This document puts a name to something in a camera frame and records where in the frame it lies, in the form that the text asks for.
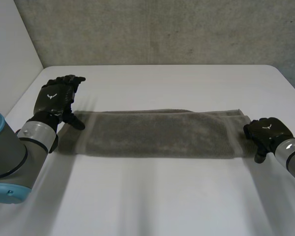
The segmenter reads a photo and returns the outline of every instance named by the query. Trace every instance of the concrete wall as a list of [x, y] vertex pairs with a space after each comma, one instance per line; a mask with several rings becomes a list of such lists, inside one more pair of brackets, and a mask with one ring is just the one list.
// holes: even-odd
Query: concrete wall
[[269, 64], [295, 87], [295, 0], [15, 0], [45, 67]]
[[4, 116], [42, 69], [13, 0], [0, 0], [0, 112]]

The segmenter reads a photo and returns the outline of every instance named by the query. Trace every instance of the white table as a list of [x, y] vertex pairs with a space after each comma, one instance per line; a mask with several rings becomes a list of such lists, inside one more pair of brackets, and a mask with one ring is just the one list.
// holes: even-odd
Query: white table
[[[84, 76], [73, 110], [241, 109], [295, 135], [295, 90], [267, 65], [56, 66], [6, 120], [32, 116], [42, 85]], [[49, 155], [26, 202], [0, 205], [0, 236], [295, 236], [295, 179], [269, 155], [134, 159]]]

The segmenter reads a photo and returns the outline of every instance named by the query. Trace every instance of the gray wall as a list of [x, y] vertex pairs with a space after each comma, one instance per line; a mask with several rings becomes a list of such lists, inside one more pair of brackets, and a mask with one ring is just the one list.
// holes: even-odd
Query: gray wall
[[44, 67], [269, 64], [295, 87], [295, 0], [15, 0]]

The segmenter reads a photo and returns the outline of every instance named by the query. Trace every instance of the towel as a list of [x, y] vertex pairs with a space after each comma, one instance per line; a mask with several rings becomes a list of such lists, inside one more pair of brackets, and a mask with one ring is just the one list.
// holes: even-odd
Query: towel
[[150, 110], [77, 111], [84, 131], [65, 124], [58, 133], [58, 152], [99, 157], [235, 158], [253, 157], [246, 140], [250, 122], [240, 110], [192, 112]]

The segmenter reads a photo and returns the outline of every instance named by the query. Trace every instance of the robotic hand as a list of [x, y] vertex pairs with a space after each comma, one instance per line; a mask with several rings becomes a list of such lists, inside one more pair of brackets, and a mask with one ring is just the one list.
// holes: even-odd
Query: robotic hand
[[38, 95], [34, 116], [17, 135], [0, 114], [0, 203], [17, 204], [27, 198], [47, 154], [58, 145], [59, 123], [85, 128], [71, 111], [78, 86], [85, 80], [68, 75], [48, 81]]
[[261, 118], [244, 126], [246, 138], [258, 147], [255, 162], [263, 163], [273, 152], [278, 162], [295, 177], [295, 138], [277, 118]]

